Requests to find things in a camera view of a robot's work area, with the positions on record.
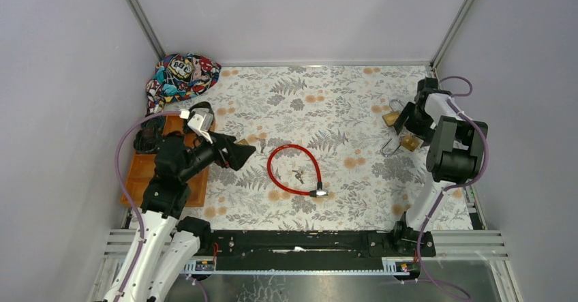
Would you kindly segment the silver keys of cable lock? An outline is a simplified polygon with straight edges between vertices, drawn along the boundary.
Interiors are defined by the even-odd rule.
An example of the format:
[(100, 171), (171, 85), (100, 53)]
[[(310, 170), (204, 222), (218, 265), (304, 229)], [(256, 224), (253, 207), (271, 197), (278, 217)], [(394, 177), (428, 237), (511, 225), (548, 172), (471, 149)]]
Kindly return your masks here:
[(295, 179), (297, 179), (301, 184), (304, 184), (303, 175), (304, 172), (301, 170), (293, 170)]

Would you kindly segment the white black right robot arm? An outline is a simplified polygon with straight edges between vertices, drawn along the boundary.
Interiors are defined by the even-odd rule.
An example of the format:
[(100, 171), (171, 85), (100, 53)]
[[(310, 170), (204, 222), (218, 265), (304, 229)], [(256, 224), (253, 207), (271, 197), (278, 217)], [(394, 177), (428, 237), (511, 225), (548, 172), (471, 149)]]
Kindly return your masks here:
[(394, 225), (390, 244), (401, 256), (435, 255), (428, 226), (436, 218), (449, 191), (476, 182), (487, 167), (488, 125), (474, 121), (456, 104), (456, 93), (440, 88), (440, 81), (426, 77), (417, 83), (416, 95), (402, 111), (384, 115), (397, 134), (410, 133), (401, 146), (414, 150), (416, 138), (428, 149), (428, 173), (421, 193)]

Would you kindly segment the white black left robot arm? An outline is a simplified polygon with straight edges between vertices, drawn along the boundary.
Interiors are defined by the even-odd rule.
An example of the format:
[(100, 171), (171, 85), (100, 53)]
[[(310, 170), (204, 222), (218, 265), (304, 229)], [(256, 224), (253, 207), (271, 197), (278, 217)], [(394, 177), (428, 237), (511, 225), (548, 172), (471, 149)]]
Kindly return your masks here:
[(189, 182), (211, 165), (240, 170), (256, 148), (215, 133), (211, 105), (181, 110), (183, 130), (156, 143), (153, 176), (142, 200), (132, 202), (138, 227), (105, 301), (163, 301), (178, 276), (310, 274), (386, 271), (408, 278), (419, 272), (419, 243), (400, 219), (391, 231), (214, 230), (183, 217)]

